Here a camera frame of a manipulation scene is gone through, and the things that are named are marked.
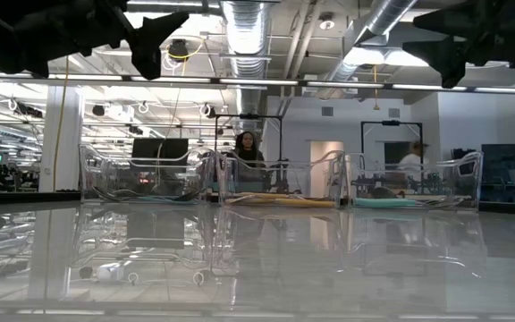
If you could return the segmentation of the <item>silver spiral air duct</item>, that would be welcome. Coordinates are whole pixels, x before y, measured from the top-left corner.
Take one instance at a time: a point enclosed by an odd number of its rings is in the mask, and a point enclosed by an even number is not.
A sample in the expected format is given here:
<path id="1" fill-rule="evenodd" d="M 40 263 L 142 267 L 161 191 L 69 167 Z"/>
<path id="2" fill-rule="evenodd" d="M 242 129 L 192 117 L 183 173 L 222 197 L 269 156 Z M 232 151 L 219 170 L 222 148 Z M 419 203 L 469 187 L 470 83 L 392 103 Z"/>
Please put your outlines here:
<path id="1" fill-rule="evenodd" d="M 263 79 L 266 61 L 266 31 L 270 5 L 254 1 L 222 1 L 226 21 L 226 39 L 231 54 L 242 58 L 230 60 L 232 74 L 242 79 Z"/>
<path id="2" fill-rule="evenodd" d="M 383 47 L 390 31 L 418 0 L 373 0 L 368 13 L 354 20 L 342 38 L 342 58 L 325 76 L 325 81 L 348 82 L 362 65 L 379 65 L 384 54 L 366 44 Z"/>

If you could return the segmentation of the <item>white glossy table mat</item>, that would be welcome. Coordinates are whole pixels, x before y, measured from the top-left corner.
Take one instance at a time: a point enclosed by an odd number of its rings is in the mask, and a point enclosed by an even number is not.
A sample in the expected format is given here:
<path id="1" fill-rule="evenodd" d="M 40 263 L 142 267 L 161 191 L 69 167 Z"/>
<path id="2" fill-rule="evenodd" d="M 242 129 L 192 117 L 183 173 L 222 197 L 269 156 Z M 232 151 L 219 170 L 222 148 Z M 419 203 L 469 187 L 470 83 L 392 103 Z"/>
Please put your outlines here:
<path id="1" fill-rule="evenodd" d="M 515 216 L 0 210 L 0 322 L 515 322 Z"/>

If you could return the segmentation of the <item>person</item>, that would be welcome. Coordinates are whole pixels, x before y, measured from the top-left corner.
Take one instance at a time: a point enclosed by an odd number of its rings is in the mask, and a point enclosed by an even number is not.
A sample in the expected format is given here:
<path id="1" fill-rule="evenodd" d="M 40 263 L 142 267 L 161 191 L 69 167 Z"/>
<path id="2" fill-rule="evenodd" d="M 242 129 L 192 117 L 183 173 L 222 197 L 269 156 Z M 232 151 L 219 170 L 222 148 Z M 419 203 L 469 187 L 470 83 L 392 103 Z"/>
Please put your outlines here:
<path id="1" fill-rule="evenodd" d="M 425 165 L 428 164 L 428 159 L 425 156 L 428 145 L 419 141 L 411 143 L 409 154 L 403 157 L 397 168 L 401 170 L 407 178 L 411 178 L 416 182 L 422 180 L 425 174 Z"/>
<path id="2" fill-rule="evenodd" d="M 237 162 L 237 174 L 240 182 L 260 182 L 265 180 L 265 159 L 258 150 L 254 134 L 244 131 L 236 137 L 233 150 L 239 161 Z"/>

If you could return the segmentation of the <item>white door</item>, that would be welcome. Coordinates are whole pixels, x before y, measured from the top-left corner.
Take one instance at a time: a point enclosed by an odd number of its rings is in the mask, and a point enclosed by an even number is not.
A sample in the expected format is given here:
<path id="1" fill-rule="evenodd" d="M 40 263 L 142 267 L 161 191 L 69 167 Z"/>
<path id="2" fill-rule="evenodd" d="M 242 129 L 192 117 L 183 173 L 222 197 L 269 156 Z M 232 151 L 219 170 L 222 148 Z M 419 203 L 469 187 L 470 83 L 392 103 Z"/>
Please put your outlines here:
<path id="1" fill-rule="evenodd" d="M 310 196 L 322 198 L 328 191 L 333 166 L 331 159 L 339 156 L 343 151 L 341 141 L 310 141 Z"/>

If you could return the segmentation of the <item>white square pillar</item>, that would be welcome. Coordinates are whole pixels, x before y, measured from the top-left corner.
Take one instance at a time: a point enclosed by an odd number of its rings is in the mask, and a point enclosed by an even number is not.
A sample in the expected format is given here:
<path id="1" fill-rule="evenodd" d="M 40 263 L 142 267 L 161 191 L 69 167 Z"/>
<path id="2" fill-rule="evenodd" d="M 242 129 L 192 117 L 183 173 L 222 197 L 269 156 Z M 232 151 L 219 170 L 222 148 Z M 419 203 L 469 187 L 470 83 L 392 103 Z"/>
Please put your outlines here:
<path id="1" fill-rule="evenodd" d="M 77 190 L 85 98 L 76 87 L 47 88 L 39 192 Z"/>

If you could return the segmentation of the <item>clear plastic bin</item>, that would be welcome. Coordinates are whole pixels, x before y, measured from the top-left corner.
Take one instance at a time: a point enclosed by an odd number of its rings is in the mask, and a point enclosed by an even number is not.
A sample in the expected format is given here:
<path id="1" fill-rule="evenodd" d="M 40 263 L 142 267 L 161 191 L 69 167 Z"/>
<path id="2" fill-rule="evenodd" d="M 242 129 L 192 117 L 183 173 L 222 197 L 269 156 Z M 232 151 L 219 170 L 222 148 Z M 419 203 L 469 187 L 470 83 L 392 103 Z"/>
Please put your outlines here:
<path id="1" fill-rule="evenodd" d="M 101 199 L 92 190 L 93 186 L 109 192 L 128 189 L 140 194 L 164 197 L 177 197 L 203 189 L 196 199 L 186 202 L 129 200 L 117 203 L 196 205 L 207 202 L 217 191 L 214 186 L 215 152 L 208 148 L 189 147 L 187 158 L 187 165 L 134 165 L 131 154 L 128 157 L 108 155 L 91 145 L 82 145 L 81 197 L 85 201 Z"/>
<path id="2" fill-rule="evenodd" d="M 343 188 L 348 203 L 355 208 L 478 210 L 482 153 L 427 164 L 420 182 L 407 178 L 397 165 L 379 165 L 363 154 L 344 156 Z"/>
<path id="3" fill-rule="evenodd" d="M 342 203 L 342 171 L 344 167 L 344 156 L 339 151 L 337 158 L 331 159 L 333 170 L 329 181 L 328 191 L 322 198 L 313 198 L 310 196 L 310 168 L 311 162 L 290 161 L 283 159 L 283 168 L 285 176 L 281 180 L 276 179 L 275 171 L 271 171 L 270 167 L 276 162 L 265 161 L 266 172 L 265 180 L 260 182 L 240 182 L 237 174 L 237 162 L 239 159 L 236 155 L 229 157 L 220 156 L 216 159 L 216 174 L 219 192 L 219 201 L 225 205 L 226 200 L 234 194 L 241 192 L 269 192 L 279 194 L 289 194 L 292 197 L 303 199 L 317 199 L 332 201 L 337 208 Z"/>

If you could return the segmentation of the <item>black computer monitor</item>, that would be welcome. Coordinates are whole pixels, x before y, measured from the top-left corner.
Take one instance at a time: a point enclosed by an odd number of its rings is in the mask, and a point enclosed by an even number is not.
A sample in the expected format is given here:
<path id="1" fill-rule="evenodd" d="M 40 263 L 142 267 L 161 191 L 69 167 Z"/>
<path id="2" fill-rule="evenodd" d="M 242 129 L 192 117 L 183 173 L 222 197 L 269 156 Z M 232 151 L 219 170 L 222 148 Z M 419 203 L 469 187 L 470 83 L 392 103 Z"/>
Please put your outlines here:
<path id="1" fill-rule="evenodd" d="M 135 139 L 131 161 L 134 165 L 187 165 L 187 139 Z"/>
<path id="2" fill-rule="evenodd" d="M 515 191 L 515 144 L 483 144 L 482 188 Z"/>

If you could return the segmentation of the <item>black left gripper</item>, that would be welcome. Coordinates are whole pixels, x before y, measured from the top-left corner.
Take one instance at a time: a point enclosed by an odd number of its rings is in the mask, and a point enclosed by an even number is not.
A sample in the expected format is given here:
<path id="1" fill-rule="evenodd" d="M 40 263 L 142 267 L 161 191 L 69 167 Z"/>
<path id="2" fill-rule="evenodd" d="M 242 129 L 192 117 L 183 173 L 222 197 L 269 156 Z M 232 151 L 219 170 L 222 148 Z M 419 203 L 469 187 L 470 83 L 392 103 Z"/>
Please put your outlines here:
<path id="1" fill-rule="evenodd" d="M 161 75 L 162 44 L 189 19 L 186 12 L 142 18 L 134 29 L 124 16 L 129 0 L 29 0 L 29 71 L 48 74 L 52 60 L 127 40 L 131 62 L 146 80 Z"/>

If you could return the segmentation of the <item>long LED light bar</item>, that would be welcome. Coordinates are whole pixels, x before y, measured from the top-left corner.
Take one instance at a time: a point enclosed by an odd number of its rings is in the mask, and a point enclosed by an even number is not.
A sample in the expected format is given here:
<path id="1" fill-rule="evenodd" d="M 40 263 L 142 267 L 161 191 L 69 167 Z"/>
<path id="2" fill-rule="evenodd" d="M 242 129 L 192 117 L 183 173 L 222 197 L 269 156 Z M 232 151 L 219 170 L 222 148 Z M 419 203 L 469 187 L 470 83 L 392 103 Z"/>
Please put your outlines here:
<path id="1" fill-rule="evenodd" d="M 62 84 L 85 86 L 125 86 L 125 87 L 219 87 L 241 86 L 243 89 L 264 89 L 266 87 L 302 87 L 317 89 L 376 89 L 396 91 L 423 91 L 445 92 L 446 89 L 437 85 L 403 84 L 384 82 L 344 82 L 326 80 L 272 80 L 272 79 L 243 79 L 243 78 L 217 78 L 217 77 L 186 77 L 165 76 L 154 80 L 147 80 L 135 75 L 110 74 L 66 74 L 51 73 L 46 78 L 39 78 L 30 73 L 6 74 L 0 72 L 1 82 L 36 83 L 36 84 Z"/>

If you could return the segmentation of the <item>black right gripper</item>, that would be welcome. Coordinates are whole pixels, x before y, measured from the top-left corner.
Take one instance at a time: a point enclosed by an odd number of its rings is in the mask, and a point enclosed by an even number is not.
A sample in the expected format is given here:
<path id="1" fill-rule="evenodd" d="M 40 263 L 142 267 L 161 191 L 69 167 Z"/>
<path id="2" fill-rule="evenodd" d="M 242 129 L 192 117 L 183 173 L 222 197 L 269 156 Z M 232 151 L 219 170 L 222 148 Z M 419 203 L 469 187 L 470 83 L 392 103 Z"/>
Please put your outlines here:
<path id="1" fill-rule="evenodd" d="M 474 12 L 439 10 L 416 17 L 413 25 L 445 35 L 467 37 L 467 62 L 483 66 L 502 46 L 507 24 L 515 20 L 515 0 L 476 0 Z M 405 42 L 402 49 L 441 75 L 443 88 L 454 88 L 466 73 L 461 45 L 453 38 Z"/>

